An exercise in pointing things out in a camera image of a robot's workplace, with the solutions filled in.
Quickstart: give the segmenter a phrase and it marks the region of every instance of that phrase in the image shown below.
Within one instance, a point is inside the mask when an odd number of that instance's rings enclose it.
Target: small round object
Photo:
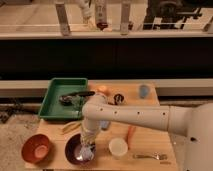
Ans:
[[[100,93],[105,94],[106,96],[109,95],[109,89],[108,89],[108,87],[105,86],[105,85],[99,86],[97,91],[100,92]]]
[[[150,93],[150,88],[149,86],[147,85],[141,85],[139,87],[139,95],[140,95],[140,98],[144,99],[146,98]]]
[[[113,138],[109,142],[109,151],[114,157],[122,157],[128,151],[128,145],[123,138]]]
[[[42,161],[50,151],[50,140],[46,135],[37,134],[30,137],[22,147],[22,158],[29,163]]]

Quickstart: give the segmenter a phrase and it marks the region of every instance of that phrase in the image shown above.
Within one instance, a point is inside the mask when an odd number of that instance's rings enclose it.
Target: carrot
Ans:
[[[136,130],[136,126],[129,125],[127,136],[126,136],[126,142],[127,142],[129,150],[131,149],[131,139],[133,137],[135,130]]]

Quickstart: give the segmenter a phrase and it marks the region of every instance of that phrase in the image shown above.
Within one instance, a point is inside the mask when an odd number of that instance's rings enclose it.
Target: orange ball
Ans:
[[[97,89],[98,92],[105,94],[106,96],[109,96],[109,89],[105,85],[101,85]]]

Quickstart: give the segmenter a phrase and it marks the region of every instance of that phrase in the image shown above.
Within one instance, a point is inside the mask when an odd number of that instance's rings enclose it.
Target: small cup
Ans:
[[[115,159],[120,159],[128,151],[128,145],[123,138],[113,138],[109,142],[109,151]]]

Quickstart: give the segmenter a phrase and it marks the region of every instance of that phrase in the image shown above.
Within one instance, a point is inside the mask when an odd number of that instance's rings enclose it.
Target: fork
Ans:
[[[166,154],[154,154],[154,155],[133,154],[132,157],[134,159],[153,158],[156,160],[166,160],[168,158]]]

